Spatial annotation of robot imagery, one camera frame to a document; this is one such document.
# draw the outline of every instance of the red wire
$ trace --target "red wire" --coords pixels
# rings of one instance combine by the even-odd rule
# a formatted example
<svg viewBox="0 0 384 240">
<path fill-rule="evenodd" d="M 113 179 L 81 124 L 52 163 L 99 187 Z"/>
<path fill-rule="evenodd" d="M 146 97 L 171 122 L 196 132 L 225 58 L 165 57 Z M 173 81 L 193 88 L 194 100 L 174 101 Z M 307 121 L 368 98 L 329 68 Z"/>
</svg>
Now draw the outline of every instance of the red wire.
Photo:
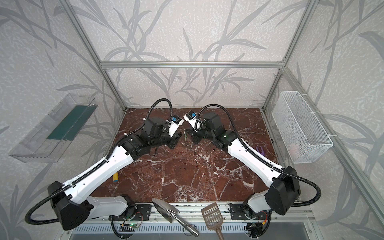
<svg viewBox="0 0 384 240">
<path fill-rule="evenodd" d="M 264 220 L 264 222 L 266 222 L 266 212 L 264 212 L 264 211 L 262 211 L 263 213 L 265 213 L 265 220 Z"/>
<path fill-rule="evenodd" d="M 139 226 L 141 226 L 141 224 L 143 223 L 143 218 L 144 218 L 144 216 L 143 216 L 143 214 L 142 214 L 141 212 L 137 212 L 137 213 L 135 213 L 135 214 L 141 214 L 141 223 L 140 223 L 140 225 L 139 225 Z"/>
</svg>

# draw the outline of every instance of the scoop handle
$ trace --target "scoop handle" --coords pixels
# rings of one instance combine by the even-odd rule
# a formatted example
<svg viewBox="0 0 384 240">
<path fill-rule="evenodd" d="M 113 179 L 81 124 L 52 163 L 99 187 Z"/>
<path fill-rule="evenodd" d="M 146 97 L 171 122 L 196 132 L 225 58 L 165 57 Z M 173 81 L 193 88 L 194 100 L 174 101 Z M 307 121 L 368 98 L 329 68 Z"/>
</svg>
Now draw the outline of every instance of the scoop handle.
<svg viewBox="0 0 384 240">
<path fill-rule="evenodd" d="M 223 233 L 221 232 L 220 227 L 216 229 L 217 236 L 220 240 L 224 240 Z"/>
</svg>

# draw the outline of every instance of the black mounting plate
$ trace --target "black mounting plate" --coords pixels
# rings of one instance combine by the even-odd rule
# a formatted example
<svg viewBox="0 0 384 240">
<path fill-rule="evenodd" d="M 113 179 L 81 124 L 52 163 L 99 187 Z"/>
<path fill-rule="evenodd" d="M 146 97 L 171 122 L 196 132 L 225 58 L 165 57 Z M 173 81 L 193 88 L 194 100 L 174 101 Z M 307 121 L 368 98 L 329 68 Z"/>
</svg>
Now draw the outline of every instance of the black mounting plate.
<svg viewBox="0 0 384 240">
<path fill-rule="evenodd" d="M 249 220 L 245 216 L 243 204 L 228 204 L 229 212 L 232 220 Z M 263 212 L 257 213 L 255 220 L 265 220 L 266 215 Z"/>
<path fill-rule="evenodd" d="M 142 214 L 142 219 L 141 219 L 141 214 L 137 213 L 134 218 L 131 219 L 131 221 L 148 221 L 149 216 L 151 214 L 151 204 L 136 204 L 137 210 L 136 212 L 140 212 Z M 112 216 L 113 221 L 124 221 L 123 215 L 120 216 Z"/>
</svg>

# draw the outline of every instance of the yellow marker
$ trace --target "yellow marker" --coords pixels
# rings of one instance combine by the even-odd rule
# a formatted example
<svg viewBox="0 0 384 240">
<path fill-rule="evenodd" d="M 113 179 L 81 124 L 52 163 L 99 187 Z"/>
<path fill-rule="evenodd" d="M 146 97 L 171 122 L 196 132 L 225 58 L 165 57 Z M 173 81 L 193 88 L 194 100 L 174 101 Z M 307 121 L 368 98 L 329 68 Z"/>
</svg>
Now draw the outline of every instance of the yellow marker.
<svg viewBox="0 0 384 240">
<path fill-rule="evenodd" d="M 114 182 L 117 182 L 119 180 L 119 178 L 118 178 L 118 173 L 115 173 L 114 175 L 113 175 L 113 181 Z"/>
</svg>

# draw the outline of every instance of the marble table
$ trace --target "marble table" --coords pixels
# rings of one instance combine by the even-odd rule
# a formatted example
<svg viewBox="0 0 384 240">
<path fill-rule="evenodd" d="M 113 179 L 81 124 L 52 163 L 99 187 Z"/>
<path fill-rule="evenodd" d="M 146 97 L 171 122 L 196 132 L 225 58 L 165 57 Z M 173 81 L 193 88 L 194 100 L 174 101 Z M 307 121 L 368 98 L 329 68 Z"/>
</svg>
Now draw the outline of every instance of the marble table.
<svg viewBox="0 0 384 240">
<path fill-rule="evenodd" d="M 271 139 L 265 127 L 260 109 L 229 108 L 240 135 L 259 152 L 277 162 Z M 142 123 L 148 109 L 128 109 L 115 139 Z M 190 109 L 174 109 L 182 117 Z M 215 111 L 226 129 L 230 122 L 221 109 Z M 154 109 L 151 116 L 166 119 L 168 109 Z M 189 124 L 179 130 L 184 131 Z M 150 202 L 152 198 L 168 202 L 190 201 L 244 201 L 254 192 L 267 189 L 261 179 L 239 160 L 218 150 L 210 141 L 203 139 L 199 145 L 186 146 L 184 135 L 175 149 L 159 147 L 155 156 L 144 155 L 134 163 L 121 169 L 119 181 L 112 177 L 99 186 L 91 196 L 113 197 L 127 194 L 135 202 Z"/>
</svg>

